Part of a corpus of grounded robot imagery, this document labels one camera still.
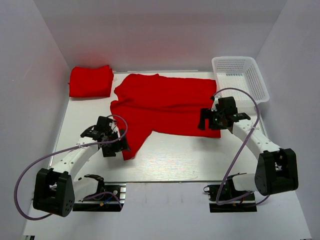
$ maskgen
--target red fabric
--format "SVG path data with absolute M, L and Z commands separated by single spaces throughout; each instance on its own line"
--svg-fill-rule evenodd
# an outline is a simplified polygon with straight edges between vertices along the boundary
M 152 131 L 165 134 L 220 138 L 220 131 L 199 130 L 201 108 L 211 108 L 210 97 L 216 81 L 130 74 L 114 92 L 112 114 L 128 123 L 127 141 L 131 151 L 122 151 L 124 160 L 133 158 Z M 119 120 L 118 127 L 124 129 Z
M 70 75 L 69 96 L 74 98 L 110 97 L 114 74 L 109 66 L 85 68 L 76 66 Z

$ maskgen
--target white table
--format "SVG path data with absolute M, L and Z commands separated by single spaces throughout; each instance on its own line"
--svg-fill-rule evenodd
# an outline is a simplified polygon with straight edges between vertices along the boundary
M 160 74 L 166 77 L 214 79 L 213 72 L 161 72 Z M 76 144 L 80 134 L 87 127 L 94 125 L 99 116 L 111 114 L 110 103 L 118 99 L 114 89 L 127 75 L 129 74 L 114 75 L 110 97 L 69 100 L 57 141 L 57 151 Z M 245 111 L 253 120 L 256 119 L 254 108 Z M 152 132 L 134 159 L 124 161 L 121 152 L 117 153 L 116 157 L 103 158 L 102 152 L 99 151 L 85 164 L 76 178 L 85 174 L 96 174 L 104 177 L 106 182 L 118 183 L 219 181 L 223 178 L 241 143 L 228 130 L 221 131 L 221 139 Z M 66 154 L 55 156 L 52 164 L 57 163 Z M 254 173 L 256 164 L 254 155 L 245 148 L 231 174 Z
M 213 78 L 211 72 L 167 72 L 168 77 Z M 112 92 L 128 74 L 115 74 Z M 98 116 L 110 114 L 110 98 L 70 99 L 56 150 L 75 144 Z M 254 109 L 246 109 L 255 120 Z M 221 139 L 153 132 L 135 159 L 122 154 L 103 158 L 96 153 L 79 176 L 97 174 L 107 182 L 125 182 L 121 212 L 72 212 L 66 218 L 51 216 L 27 221 L 25 236 L 36 240 L 300 240 L 310 233 L 295 192 L 271 196 L 257 212 L 210 213 L 205 182 L 220 181 L 241 141 L 227 130 Z M 61 154 L 53 159 L 59 161 Z M 231 173 L 254 173 L 257 160 L 245 148 Z M 257 201 L 263 199 L 255 194 Z M 43 212 L 30 208 L 33 217 Z

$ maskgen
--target laundry basket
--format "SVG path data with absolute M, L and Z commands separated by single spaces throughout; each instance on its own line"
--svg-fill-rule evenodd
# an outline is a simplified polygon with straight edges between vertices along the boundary
M 249 93 L 259 104 L 269 100 L 269 94 L 256 61 L 248 56 L 220 56 L 212 59 L 217 89 L 238 88 Z M 254 106 L 251 99 L 235 90 L 222 91 L 222 97 L 233 96 L 237 107 Z

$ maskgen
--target robotic arm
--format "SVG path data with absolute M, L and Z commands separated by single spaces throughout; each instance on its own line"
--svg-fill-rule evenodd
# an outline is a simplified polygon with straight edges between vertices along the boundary
M 206 120 L 209 129 L 228 129 L 242 141 L 245 141 L 253 127 L 253 122 L 246 113 L 238 113 L 233 97 L 219 98 L 214 109 L 201 109 L 199 129 L 205 129 Z M 225 195 L 235 198 L 246 191 L 258 191 L 263 196 L 268 196 L 298 188 L 297 159 L 293 150 L 282 149 L 257 128 L 246 145 L 258 160 L 255 174 L 239 173 L 229 176 L 226 181 L 229 191 Z
M 70 151 L 66 157 L 50 169 L 42 168 L 36 175 L 33 207 L 66 217 L 73 209 L 74 203 L 86 196 L 104 191 L 103 177 L 87 174 L 75 179 L 77 173 L 99 149 L 104 157 L 115 157 L 116 152 L 130 150 L 126 137 L 111 144 L 94 144 L 118 139 L 118 133 L 112 131 L 113 120 L 100 116 L 95 126 L 87 128 L 80 136 L 79 148 Z

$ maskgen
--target white wall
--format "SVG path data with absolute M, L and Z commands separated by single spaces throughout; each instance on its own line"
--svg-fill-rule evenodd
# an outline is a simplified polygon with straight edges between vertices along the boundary
M 0 0 L 0 239 L 20 239 L 25 224 L 13 189 L 22 170 L 50 153 L 68 96 L 70 69 L 32 0 Z M 28 212 L 41 164 L 22 180 Z
M 297 195 L 312 239 L 320 240 L 320 1 L 288 0 L 256 61 L 270 94 L 266 130 L 297 154 Z
M 286 0 L 34 0 L 71 68 L 211 70 L 256 57 Z

